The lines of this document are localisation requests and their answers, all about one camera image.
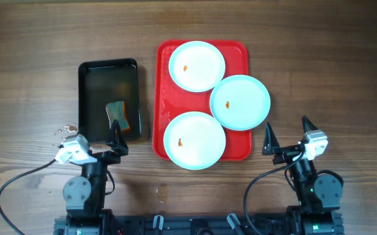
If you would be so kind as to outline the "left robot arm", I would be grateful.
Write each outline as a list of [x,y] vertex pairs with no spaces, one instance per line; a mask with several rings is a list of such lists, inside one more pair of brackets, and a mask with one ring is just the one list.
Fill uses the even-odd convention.
[[54,234],[122,234],[123,228],[112,210],[105,209],[108,165],[118,164],[129,149],[121,135],[118,120],[110,123],[106,141],[109,151],[93,153],[90,143],[81,134],[64,141],[56,155],[59,163],[74,163],[81,167],[81,175],[71,178],[63,187],[67,215],[55,221]]

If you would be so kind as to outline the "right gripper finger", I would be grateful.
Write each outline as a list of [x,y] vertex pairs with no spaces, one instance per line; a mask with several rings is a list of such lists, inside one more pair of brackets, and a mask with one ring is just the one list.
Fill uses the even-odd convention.
[[302,117],[302,124],[303,124],[303,131],[305,133],[309,131],[318,130],[318,128],[306,116]]
[[280,145],[269,122],[265,125],[265,139],[263,143],[263,155],[275,155],[278,153]]

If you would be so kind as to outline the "light blue plate bottom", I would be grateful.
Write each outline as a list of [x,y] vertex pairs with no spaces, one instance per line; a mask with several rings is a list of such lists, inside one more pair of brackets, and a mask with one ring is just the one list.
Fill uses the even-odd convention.
[[226,135],[214,117],[203,112],[186,112],[167,125],[163,146],[174,164],[187,170],[202,170],[221,159]]

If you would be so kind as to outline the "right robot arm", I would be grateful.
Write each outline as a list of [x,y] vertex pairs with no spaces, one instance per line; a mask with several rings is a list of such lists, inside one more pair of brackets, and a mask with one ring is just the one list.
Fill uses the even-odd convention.
[[286,211],[286,234],[344,233],[340,208],[344,180],[330,170],[317,171],[314,160],[323,154],[328,145],[327,135],[306,116],[302,117],[304,136],[298,144],[282,147],[269,123],[265,127],[263,155],[273,155],[273,164],[287,164],[286,174],[291,178],[299,201]]

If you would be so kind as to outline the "green orange sponge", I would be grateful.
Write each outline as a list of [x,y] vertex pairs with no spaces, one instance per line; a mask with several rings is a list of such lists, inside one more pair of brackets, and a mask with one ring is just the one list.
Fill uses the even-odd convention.
[[123,132],[130,131],[130,125],[125,111],[125,102],[116,101],[110,102],[106,105],[107,116],[110,127],[113,126],[114,121],[117,121],[120,125],[120,129]]

